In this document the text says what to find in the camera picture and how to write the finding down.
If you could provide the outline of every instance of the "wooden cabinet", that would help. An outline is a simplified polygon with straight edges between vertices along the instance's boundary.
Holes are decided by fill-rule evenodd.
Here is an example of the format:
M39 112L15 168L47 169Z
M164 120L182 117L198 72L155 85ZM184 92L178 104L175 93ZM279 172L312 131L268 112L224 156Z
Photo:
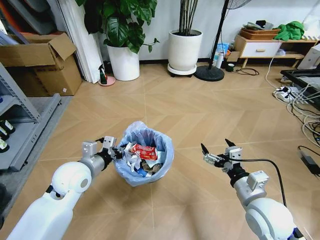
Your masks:
M244 59L242 67L245 68L248 59L251 58L284 58L296 59L293 67L296 67L300 59L311 47L317 44L317 40L250 40L237 35L235 38L234 49L240 52L241 59ZM285 55L276 55L278 49L284 49Z

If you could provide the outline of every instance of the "herringbone floor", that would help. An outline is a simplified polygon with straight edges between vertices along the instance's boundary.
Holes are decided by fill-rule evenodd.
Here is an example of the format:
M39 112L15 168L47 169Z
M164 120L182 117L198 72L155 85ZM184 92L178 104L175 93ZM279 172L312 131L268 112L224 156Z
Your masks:
M224 138L243 147L245 158L274 160L282 173L287 205L309 238L320 239L320 180L309 173L297 146L315 148L285 105L272 97L259 76L226 72L220 82L195 77L171 78L161 64L142 65L140 78L104 88L83 83L51 136L23 191L12 208L0 238L51 182L61 164L78 161L81 142L109 135L121 138L137 120L173 140L175 157L161 180L130 187L111 164L79 200L66 240L255 240L245 211L229 178L203 161L200 143L224 153ZM280 70L269 75L277 83ZM281 201L277 175L268 163L248 163L248 172L264 170L268 197Z

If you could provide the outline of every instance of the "green cloth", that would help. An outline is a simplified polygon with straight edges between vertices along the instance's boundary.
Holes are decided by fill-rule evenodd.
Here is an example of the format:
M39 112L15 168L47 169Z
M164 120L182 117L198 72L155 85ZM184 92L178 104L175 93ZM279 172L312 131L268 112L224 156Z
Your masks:
M274 39L288 41L289 39L300 40L304 35L304 26L298 21L292 21L286 25L278 26L281 29Z

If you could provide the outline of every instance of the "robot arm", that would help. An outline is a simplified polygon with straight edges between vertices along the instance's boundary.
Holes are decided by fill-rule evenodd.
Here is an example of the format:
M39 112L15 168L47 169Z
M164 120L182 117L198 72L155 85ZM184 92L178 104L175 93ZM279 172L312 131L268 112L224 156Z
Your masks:
M246 212L245 219L250 229L260 240L305 239L295 225L290 211L283 204L266 197L268 175L262 170L246 172L240 163L242 148L227 139L226 142L229 147L220 155L209 153L201 144L203 159L228 174L230 184Z
M121 159L122 151L115 148L117 139L106 136L97 152L97 142L82 143L80 161L67 162L53 174L52 182L42 197L35 200L19 222L8 240L58 240L65 234L73 217L73 208L92 180L106 169L113 159Z

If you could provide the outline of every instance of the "blue plastic bag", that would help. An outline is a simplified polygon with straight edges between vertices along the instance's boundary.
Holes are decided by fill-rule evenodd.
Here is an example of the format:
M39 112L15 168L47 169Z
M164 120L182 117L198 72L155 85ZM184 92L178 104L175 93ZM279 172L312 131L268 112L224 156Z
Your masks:
M174 146L170 137L148 128L142 121L135 121L124 131L124 136L118 146L125 146L129 142L156 147L157 150L164 152L165 160L160 170L149 177L142 177L135 171L131 172L130 167L123 159L113 161L115 170L128 184L136 187L157 181L166 175L174 160Z

